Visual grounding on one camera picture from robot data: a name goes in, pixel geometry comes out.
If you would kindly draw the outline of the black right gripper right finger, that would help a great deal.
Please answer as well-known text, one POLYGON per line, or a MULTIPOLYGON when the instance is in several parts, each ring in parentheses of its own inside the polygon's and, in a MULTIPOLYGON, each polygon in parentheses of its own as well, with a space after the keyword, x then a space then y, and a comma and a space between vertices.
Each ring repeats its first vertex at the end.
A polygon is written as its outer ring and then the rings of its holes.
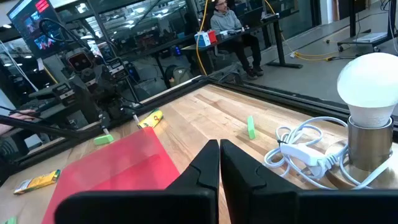
POLYGON ((232 224, 398 224, 398 190, 302 190, 227 139, 220 151, 232 224))

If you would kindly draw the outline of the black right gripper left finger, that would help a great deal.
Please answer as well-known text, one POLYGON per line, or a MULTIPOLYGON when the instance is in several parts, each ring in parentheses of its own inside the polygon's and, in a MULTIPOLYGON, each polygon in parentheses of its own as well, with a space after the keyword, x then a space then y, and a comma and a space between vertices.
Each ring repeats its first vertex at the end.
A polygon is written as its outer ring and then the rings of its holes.
POLYGON ((55 224, 218 224, 219 172, 212 139, 166 189, 79 192, 60 203, 55 224))

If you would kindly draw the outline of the small green cup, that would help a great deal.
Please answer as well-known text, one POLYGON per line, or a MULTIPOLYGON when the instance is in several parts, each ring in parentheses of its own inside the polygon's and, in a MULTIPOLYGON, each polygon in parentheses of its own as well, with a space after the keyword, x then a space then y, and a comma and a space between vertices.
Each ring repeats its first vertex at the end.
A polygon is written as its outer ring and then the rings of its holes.
POLYGON ((109 144, 113 141, 114 141, 114 138, 111 134, 106 134, 106 135, 94 138, 94 144, 96 146, 103 145, 103 144, 109 144))

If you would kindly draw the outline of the yellow green crayon box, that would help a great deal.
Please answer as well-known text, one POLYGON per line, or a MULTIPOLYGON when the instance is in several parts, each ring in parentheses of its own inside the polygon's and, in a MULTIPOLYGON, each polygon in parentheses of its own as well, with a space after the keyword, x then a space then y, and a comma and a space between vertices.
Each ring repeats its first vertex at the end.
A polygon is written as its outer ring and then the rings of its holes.
POLYGON ((60 176, 61 170, 57 169, 49 174, 40 175, 32 179, 22 181, 14 190, 14 195, 24 194, 48 185, 56 183, 60 176))
POLYGON ((154 128, 157 126, 163 118, 163 112, 160 109, 155 109, 152 111, 146 118, 138 123, 139 128, 151 127, 154 128))

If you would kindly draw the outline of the black stand bar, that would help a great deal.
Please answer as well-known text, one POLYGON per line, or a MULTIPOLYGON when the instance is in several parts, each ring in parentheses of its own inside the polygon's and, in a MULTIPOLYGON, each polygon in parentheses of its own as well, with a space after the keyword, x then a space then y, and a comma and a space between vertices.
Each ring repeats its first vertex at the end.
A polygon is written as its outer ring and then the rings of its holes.
POLYGON ((51 126, 37 124, 30 121, 24 121, 21 119, 11 118, 3 115, 0 115, 0 124, 13 126, 15 128, 20 128, 20 129, 27 129, 29 131, 37 133, 45 133, 45 134, 60 136, 63 138, 88 138, 90 136, 90 133, 88 131, 75 131, 75 130, 53 128, 51 126))

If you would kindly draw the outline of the grey backpack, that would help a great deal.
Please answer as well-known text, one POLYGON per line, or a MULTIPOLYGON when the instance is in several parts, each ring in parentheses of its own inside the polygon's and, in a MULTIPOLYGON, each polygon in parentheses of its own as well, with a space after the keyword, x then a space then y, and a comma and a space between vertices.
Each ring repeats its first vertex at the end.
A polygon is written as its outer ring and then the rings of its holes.
POLYGON ((191 70, 186 67, 169 65, 165 70, 165 84, 168 87, 177 86, 193 78, 191 70))

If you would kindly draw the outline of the pink translucent plastic bin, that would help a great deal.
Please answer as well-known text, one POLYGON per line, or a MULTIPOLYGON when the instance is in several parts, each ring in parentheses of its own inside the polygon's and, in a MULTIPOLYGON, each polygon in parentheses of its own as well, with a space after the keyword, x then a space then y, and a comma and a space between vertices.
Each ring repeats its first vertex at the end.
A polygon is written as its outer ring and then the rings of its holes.
POLYGON ((152 128, 144 128, 67 165, 41 224, 54 224, 62 200, 89 190, 165 189, 180 172, 152 128))

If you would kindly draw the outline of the person's hand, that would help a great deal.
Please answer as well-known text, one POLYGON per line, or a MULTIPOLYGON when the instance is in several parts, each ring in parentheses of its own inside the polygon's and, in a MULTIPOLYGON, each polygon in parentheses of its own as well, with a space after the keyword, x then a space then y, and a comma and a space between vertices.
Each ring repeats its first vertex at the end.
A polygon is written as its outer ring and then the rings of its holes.
MULTIPOLYGON (((18 113, 13 113, 9 117, 10 118, 15 118, 15 119, 21 119, 24 121, 32 121, 34 117, 32 117, 32 114, 35 113, 35 110, 22 110, 18 113)), ((0 136, 3 135, 4 133, 10 131, 13 128, 13 126, 8 126, 5 124, 0 124, 0 136)))

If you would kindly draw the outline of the large display screen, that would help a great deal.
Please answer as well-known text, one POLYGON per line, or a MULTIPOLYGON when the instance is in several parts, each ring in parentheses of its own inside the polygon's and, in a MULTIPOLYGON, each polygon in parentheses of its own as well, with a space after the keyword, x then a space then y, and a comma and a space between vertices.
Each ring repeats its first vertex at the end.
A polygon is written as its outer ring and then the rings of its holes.
POLYGON ((7 16, 36 58, 50 57, 65 48, 64 42, 53 40, 61 38, 59 25, 44 22, 43 28, 51 39, 39 28, 45 18, 60 22, 49 0, 20 0, 7 16))

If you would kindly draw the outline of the blue white box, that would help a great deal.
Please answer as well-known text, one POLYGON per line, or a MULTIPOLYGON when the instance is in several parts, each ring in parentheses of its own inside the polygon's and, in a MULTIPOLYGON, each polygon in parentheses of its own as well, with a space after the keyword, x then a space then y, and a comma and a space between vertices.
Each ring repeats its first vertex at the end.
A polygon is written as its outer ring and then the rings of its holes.
POLYGON ((211 41, 207 32, 197 32, 194 37, 198 48, 211 45, 211 41))

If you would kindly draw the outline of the person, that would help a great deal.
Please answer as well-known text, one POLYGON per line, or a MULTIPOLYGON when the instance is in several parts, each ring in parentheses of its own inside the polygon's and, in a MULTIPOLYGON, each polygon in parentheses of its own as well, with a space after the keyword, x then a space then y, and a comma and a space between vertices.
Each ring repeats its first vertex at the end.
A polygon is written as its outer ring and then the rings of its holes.
MULTIPOLYGON (((234 11, 228 7, 227 0, 214 1, 214 12, 210 19, 210 26, 217 34, 219 34, 221 31, 243 28, 234 11)), ((221 45, 224 49, 236 54, 237 58, 242 63, 242 67, 247 73, 249 79, 253 80, 257 77, 263 76, 264 71, 260 66, 261 51, 257 37, 251 34, 243 34, 240 37, 223 42, 221 45), (250 47, 252 51, 252 66, 250 66, 249 61, 244 53, 244 49, 246 47, 250 47)))

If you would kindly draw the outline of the white lamp bulb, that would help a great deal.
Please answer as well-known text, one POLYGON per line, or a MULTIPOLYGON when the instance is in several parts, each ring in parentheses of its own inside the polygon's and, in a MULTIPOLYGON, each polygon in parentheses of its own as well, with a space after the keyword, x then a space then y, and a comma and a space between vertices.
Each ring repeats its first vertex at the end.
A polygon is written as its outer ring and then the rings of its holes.
POLYGON ((398 104, 398 56, 371 53, 350 61, 337 80, 351 122, 362 128, 385 126, 398 104))

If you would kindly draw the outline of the black office desk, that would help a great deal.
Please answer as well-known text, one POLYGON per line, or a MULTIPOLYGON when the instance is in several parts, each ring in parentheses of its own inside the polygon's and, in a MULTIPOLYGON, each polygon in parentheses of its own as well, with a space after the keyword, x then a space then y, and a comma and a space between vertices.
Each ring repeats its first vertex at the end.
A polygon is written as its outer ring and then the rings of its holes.
POLYGON ((252 26, 249 28, 244 28, 243 31, 237 30, 235 33, 232 31, 227 31, 227 35, 221 35, 221 39, 217 40, 216 42, 213 42, 210 45, 203 46, 203 47, 197 47, 196 44, 189 45, 187 47, 184 47, 181 49, 182 52, 188 52, 188 51, 203 51, 207 50, 209 48, 214 48, 216 49, 216 46, 219 44, 222 44, 223 42, 230 41, 232 39, 238 38, 244 34, 250 33, 252 31, 255 31, 257 29, 262 29, 263 27, 267 27, 269 24, 273 25, 274 29, 274 37, 275 37, 275 43, 276 43, 276 48, 277 48, 277 54, 278 54, 278 62, 269 62, 266 63, 268 66, 273 66, 273 67, 285 67, 285 68, 302 68, 303 65, 301 64, 296 64, 296 63, 287 63, 285 61, 285 54, 284 54, 284 49, 283 49, 283 43, 282 43, 282 32, 279 27, 279 16, 278 15, 269 15, 266 17, 265 22, 260 22, 256 26, 252 26))

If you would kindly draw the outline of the flat white device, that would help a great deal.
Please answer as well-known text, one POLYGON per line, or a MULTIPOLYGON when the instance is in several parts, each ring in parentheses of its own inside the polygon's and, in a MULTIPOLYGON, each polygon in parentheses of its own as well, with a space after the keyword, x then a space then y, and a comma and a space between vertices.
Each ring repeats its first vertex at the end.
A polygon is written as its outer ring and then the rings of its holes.
POLYGON ((357 43, 373 43, 373 42, 377 42, 385 37, 387 37, 387 32, 368 33, 368 34, 365 34, 364 36, 356 37, 354 41, 357 43))

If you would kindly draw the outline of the black rolling cart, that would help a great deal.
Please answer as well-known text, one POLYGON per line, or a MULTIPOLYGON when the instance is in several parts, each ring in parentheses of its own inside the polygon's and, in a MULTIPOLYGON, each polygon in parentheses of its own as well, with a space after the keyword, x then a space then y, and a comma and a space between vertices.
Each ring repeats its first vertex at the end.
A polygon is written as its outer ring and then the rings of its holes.
POLYGON ((364 36, 368 33, 377 33, 372 32, 371 29, 365 30, 361 32, 359 13, 356 12, 354 6, 354 0, 349 0, 349 38, 345 40, 341 40, 337 42, 337 47, 339 52, 343 52, 345 50, 344 45, 369 45, 373 48, 373 52, 380 52, 381 50, 378 48, 379 45, 394 39, 394 48, 398 53, 398 28, 396 27, 396 9, 397 9, 397 0, 382 0, 381 9, 388 13, 388 22, 387 22, 387 37, 378 40, 373 43, 357 43, 355 42, 355 38, 358 36, 364 36))

